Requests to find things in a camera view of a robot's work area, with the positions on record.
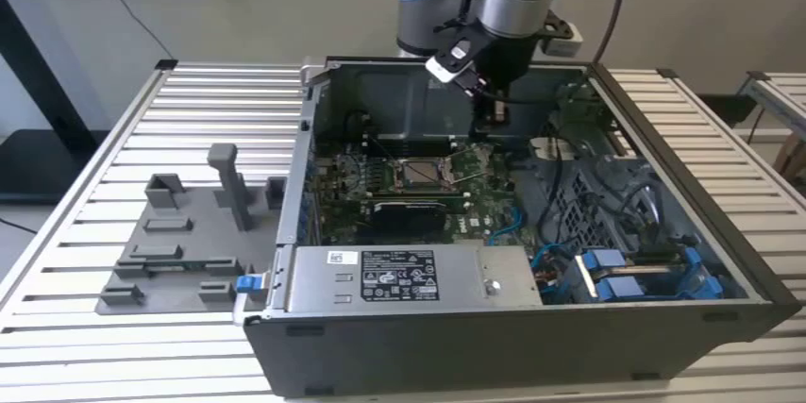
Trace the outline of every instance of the aluminum extrusion table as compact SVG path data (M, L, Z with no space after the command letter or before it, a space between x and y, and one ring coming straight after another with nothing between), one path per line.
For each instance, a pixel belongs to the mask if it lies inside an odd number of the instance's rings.
M613 71L750 243L806 303L806 202L676 77ZM274 402L230 313L100 316L96 297L155 173L216 182L211 143L236 143L248 183L289 170L301 68L182 63L156 71L0 285L0 402ZM674 380L417 395L381 402L806 401L806 310ZM369 397L339 401L369 401Z
M806 74L750 71L740 94L753 98L806 141Z

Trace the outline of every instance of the power supply label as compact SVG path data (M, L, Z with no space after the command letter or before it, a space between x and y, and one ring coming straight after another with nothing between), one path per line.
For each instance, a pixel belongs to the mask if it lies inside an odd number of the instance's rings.
M362 251L362 297L369 302L438 301L434 250Z

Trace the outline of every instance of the white wall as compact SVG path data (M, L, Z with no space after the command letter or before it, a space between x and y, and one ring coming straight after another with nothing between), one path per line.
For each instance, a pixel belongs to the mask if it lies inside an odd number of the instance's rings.
M127 0L183 60L390 55L395 0ZM91 126L118 118L163 52L118 0L11 0ZM594 53L613 0L557 0ZM750 69L806 72L806 0L626 0L605 61L672 67L701 92Z

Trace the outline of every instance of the white sticker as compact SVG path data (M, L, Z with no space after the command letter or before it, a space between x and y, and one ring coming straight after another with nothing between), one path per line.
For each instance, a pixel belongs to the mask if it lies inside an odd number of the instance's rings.
M329 250L327 264L358 264L358 252L354 250Z

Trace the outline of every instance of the black stand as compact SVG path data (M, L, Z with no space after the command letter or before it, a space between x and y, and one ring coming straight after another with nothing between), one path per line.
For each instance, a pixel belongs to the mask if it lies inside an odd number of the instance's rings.
M54 128L19 130L0 143L0 203L55 204L108 131L87 129L8 0L0 0L0 54ZM14 102L4 101L6 109Z

